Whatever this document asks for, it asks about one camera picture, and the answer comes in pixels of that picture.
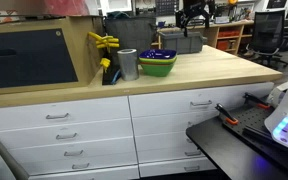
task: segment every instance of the wooden countertop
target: wooden countertop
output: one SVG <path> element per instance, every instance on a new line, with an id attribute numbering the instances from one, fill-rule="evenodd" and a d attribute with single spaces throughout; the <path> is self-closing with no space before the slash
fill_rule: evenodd
<path id="1" fill-rule="evenodd" d="M 216 28 L 216 27 L 231 27 L 231 26 L 242 26 L 242 25 L 252 25 L 254 24 L 254 21 L 239 21 L 239 22 L 232 22 L 227 24 L 210 24 L 210 28 Z M 188 26 L 187 29 L 202 29 L 205 28 L 205 25 L 201 26 Z M 159 29 L 158 32 L 170 32 L 170 31 L 180 31 L 181 29 L 178 27 L 174 28 L 162 28 Z"/>
<path id="2" fill-rule="evenodd" d="M 167 77 L 147 76 L 140 68 L 136 81 L 120 79 L 114 86 L 102 86 L 100 70 L 88 87 L 4 94 L 0 107 L 259 83 L 281 77 L 278 71 L 204 46 L 200 53 L 178 55 Z"/>

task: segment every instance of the black tabletop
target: black tabletop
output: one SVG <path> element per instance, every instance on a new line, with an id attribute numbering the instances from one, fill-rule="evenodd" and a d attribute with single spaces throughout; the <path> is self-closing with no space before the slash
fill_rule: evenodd
<path id="1" fill-rule="evenodd" d="M 192 126 L 186 134 L 233 180 L 288 180 L 288 174 L 224 129 L 218 118 Z"/>

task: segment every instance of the black cabinet door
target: black cabinet door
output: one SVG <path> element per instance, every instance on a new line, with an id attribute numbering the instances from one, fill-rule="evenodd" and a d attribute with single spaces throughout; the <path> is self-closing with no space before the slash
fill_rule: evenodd
<path id="1" fill-rule="evenodd" d="M 0 88 L 76 81 L 61 29 L 0 33 Z"/>

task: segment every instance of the green bowl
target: green bowl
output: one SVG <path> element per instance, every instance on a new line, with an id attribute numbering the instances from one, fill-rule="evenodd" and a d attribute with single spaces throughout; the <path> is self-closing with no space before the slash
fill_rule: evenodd
<path id="1" fill-rule="evenodd" d="M 175 56 L 173 59 L 147 59 L 147 58 L 140 58 L 140 62 L 143 63 L 154 63 L 154 64 L 172 64 L 176 61 L 177 56 Z"/>
<path id="2" fill-rule="evenodd" d="M 168 65 L 141 64 L 144 73 L 149 76 L 165 77 L 172 70 L 175 63 Z"/>

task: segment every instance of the cabinet drawer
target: cabinet drawer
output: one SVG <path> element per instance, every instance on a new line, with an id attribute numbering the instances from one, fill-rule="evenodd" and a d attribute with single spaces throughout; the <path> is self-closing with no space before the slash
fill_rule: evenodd
<path id="1" fill-rule="evenodd" d="M 7 149 L 132 136 L 130 119 L 0 131 Z"/>
<path id="2" fill-rule="evenodd" d="M 140 164 L 141 177 L 216 169 L 207 158 Z"/>
<path id="3" fill-rule="evenodd" d="M 244 103 L 244 93 L 263 97 L 270 93 L 273 83 L 259 83 L 187 91 L 174 91 L 130 96 L 133 117 L 214 110 L 217 103 L 227 108 Z"/>
<path id="4" fill-rule="evenodd" d="M 10 149 L 19 163 L 80 159 L 135 152 L 133 137 L 82 143 Z"/>
<path id="5" fill-rule="evenodd" d="M 196 150 L 196 146 L 186 136 L 185 131 L 167 134 L 155 134 L 135 137 L 137 151 L 148 151 L 154 149 L 166 149 L 187 147 L 191 151 Z"/>
<path id="6" fill-rule="evenodd" d="M 176 159 L 187 159 L 194 157 L 204 157 L 204 154 L 197 147 L 180 147 L 139 151 L 137 153 L 137 156 L 139 163 L 149 163 Z"/>
<path id="7" fill-rule="evenodd" d="M 205 111 L 133 118 L 135 136 L 185 131 L 188 127 L 218 116 L 218 111 Z"/>
<path id="8" fill-rule="evenodd" d="M 0 108 L 0 130 L 122 118 L 130 118 L 127 97 L 19 106 Z"/>
<path id="9" fill-rule="evenodd" d="M 126 180 L 139 179 L 138 166 L 30 176 L 29 180 Z"/>
<path id="10" fill-rule="evenodd" d="M 112 154 L 81 159 L 19 163 L 29 175 L 81 171 L 126 165 L 136 165 L 136 153 Z"/>

